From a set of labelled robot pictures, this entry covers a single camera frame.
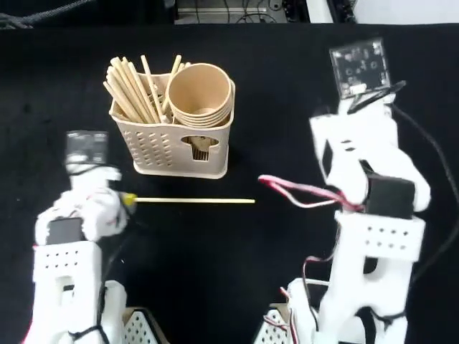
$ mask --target chopstick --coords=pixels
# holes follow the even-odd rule
[[[118,84],[112,81],[112,77],[110,75],[107,76],[108,82],[104,82],[103,85],[107,89],[107,91],[112,95],[112,97],[116,100],[116,102],[121,106],[123,112],[126,116],[132,121],[137,123],[142,123],[142,119],[138,116],[138,113],[129,101],[126,99],[123,91],[118,89]]]
[[[149,115],[150,115],[149,123],[160,123],[161,121],[160,121],[158,115],[156,114],[156,111],[153,109],[153,106],[151,106],[150,100],[148,98],[148,95],[145,92],[145,89],[143,88],[143,84],[142,84],[141,78],[138,76],[136,68],[134,67],[132,62],[129,62],[128,66],[129,66],[129,69],[131,70],[132,75],[134,76],[134,80],[137,83],[138,89],[141,91],[143,100],[145,101],[145,103],[147,105],[147,108],[148,108],[148,110],[150,112],[149,113]]]
[[[164,98],[161,102],[158,96],[158,87],[153,81],[145,55],[141,55],[141,61],[148,86],[140,78],[134,64],[129,62],[128,59],[114,57],[110,60],[110,66],[107,68],[107,80],[103,85],[123,111],[123,114],[115,113],[115,111],[110,111],[110,114],[121,120],[135,123],[173,123],[167,111],[169,99],[166,97],[166,91],[170,87],[172,77],[177,72],[189,67],[191,63],[181,63],[181,55],[175,57],[166,89],[163,90]]]
[[[169,86],[171,84],[172,77],[175,75],[175,73],[177,73],[177,70],[179,69],[180,61],[181,61],[181,55],[177,55],[176,58],[175,58],[175,61],[174,61],[174,65],[172,66],[171,74],[169,75],[169,80],[167,82],[166,91],[164,93],[164,101],[163,101],[163,106],[161,108],[163,113],[166,112],[167,107],[169,106],[169,99],[166,97],[167,90],[169,89]]]
[[[155,84],[153,83],[153,79],[151,78],[150,66],[148,66],[148,62],[146,60],[146,56],[141,56],[141,61],[143,65],[143,71],[145,72],[146,79],[148,81],[148,86],[150,87],[150,93],[153,96],[153,101],[155,102],[156,111],[158,111],[159,116],[159,123],[162,122],[162,118],[164,116],[163,111],[161,110],[161,103],[159,102],[158,93],[156,93]]]
[[[212,203],[212,204],[254,204],[254,199],[165,199],[159,197],[137,197],[137,203]]]

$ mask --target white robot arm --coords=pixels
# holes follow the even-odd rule
[[[356,314],[370,307],[375,344],[403,344],[412,265],[425,228],[414,213],[427,208],[430,187],[398,148],[390,105],[399,85],[390,85],[381,40],[332,50],[331,58],[341,101],[336,114],[310,119],[313,143],[326,184],[356,207],[335,214],[339,236],[329,281],[293,280],[285,292],[290,319],[275,327],[292,344],[365,344]],[[370,274],[364,274],[367,258],[377,259]],[[326,288],[317,310],[308,285]],[[272,325],[263,326],[269,333]],[[260,331],[255,343],[266,339]]]
[[[72,189],[41,213],[35,225],[34,309],[24,343],[121,344],[126,292],[116,281],[107,281],[100,310],[104,281],[97,242],[123,231],[133,204],[108,187],[120,174],[103,161],[106,135],[77,132],[67,137]]]

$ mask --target plastic basket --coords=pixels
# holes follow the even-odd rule
[[[148,87],[144,74],[138,74]],[[169,74],[152,75],[158,94],[163,95]],[[180,124],[138,124],[116,117],[122,114],[114,100],[109,113],[116,122],[128,146],[137,172],[157,176],[181,176],[218,179],[227,172],[228,139],[235,110],[235,84],[232,82],[231,114],[219,127],[190,128]],[[199,150],[193,142],[198,137],[210,138],[208,152]]]

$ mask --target black tabletop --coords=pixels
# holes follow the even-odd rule
[[[107,130],[117,187],[142,196],[255,198],[254,206],[141,205],[151,227],[124,249],[113,277],[129,305],[150,309],[171,343],[249,343],[280,286],[307,254],[333,245],[334,207],[302,210],[257,183],[270,173],[323,185],[308,118],[336,97],[328,50],[383,37],[392,80],[408,85],[397,104],[440,141],[459,176],[459,27],[239,25],[0,32],[0,332],[18,343],[32,302],[37,214],[69,188],[62,158],[67,130]],[[167,72],[175,54],[227,71],[237,87],[229,169],[216,181],[142,176],[108,116],[110,58]],[[421,259],[449,234],[457,209],[431,147],[402,119],[399,141],[432,187]],[[407,343],[456,336],[458,245],[410,295]],[[310,276],[328,278],[329,266]]]

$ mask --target stacked paper cups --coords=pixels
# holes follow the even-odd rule
[[[233,108],[232,83],[213,64],[198,63],[176,73],[167,90],[175,120],[193,128],[224,125]]]

